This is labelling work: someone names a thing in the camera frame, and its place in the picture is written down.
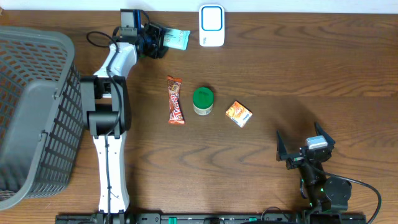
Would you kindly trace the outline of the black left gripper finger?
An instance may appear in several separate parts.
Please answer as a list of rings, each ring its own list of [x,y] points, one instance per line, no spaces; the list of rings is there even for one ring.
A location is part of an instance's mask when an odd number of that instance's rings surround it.
[[[153,59],[163,58],[168,51],[168,47],[164,45],[158,45],[152,54]]]
[[[163,39],[164,35],[167,31],[167,29],[158,24],[158,23],[153,23],[149,22],[144,26],[145,33],[151,38],[151,39]]]

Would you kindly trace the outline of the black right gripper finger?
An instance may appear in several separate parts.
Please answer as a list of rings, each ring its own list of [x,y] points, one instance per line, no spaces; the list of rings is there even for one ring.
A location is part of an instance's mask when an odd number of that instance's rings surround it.
[[[286,157],[287,151],[279,131],[277,133],[277,157]]]
[[[315,132],[318,136],[323,136],[329,146],[335,145],[335,140],[319,125],[318,122],[314,122]]]

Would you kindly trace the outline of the teal wet wipes pack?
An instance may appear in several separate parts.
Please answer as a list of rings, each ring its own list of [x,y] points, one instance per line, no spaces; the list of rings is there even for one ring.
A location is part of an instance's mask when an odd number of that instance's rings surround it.
[[[186,50],[188,45],[190,31],[166,28],[164,34],[163,46]]]

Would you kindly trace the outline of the orange tissue pack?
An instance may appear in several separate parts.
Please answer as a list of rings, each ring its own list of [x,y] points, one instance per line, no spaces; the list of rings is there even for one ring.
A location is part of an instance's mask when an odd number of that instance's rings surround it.
[[[252,117],[252,112],[238,101],[235,101],[226,110],[226,116],[234,121],[240,128],[243,128]]]

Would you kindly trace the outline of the red Top chocolate bar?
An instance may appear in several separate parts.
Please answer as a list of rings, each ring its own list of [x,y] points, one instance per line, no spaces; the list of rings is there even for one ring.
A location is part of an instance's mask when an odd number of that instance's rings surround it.
[[[183,114],[179,105],[181,78],[167,77],[167,88],[169,93],[169,124],[185,124]]]

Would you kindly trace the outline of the green lid jar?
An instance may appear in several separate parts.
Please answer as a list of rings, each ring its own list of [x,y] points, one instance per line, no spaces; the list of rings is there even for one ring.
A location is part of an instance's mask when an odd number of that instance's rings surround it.
[[[207,87],[197,88],[193,93],[193,109],[196,114],[205,116],[208,115],[214,104],[214,94]]]

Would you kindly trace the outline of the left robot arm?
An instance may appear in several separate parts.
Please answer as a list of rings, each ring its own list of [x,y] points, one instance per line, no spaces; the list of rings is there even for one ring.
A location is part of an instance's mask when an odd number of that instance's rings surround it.
[[[109,36],[109,54],[101,68],[80,80],[83,122],[98,155],[101,213],[124,213],[129,206],[124,147],[131,128],[131,107],[126,79],[140,56],[165,55],[165,31],[152,22],[116,28]]]

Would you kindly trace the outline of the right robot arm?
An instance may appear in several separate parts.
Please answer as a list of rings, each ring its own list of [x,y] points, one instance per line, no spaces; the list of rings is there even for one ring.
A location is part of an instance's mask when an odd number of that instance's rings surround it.
[[[298,169],[301,175],[300,190],[310,208],[301,214],[304,223],[342,223],[341,214],[348,209],[352,185],[349,181],[332,177],[323,170],[322,163],[330,157],[335,140],[315,123],[316,136],[306,139],[299,152],[289,154],[281,135],[277,133],[278,161],[286,168]]]

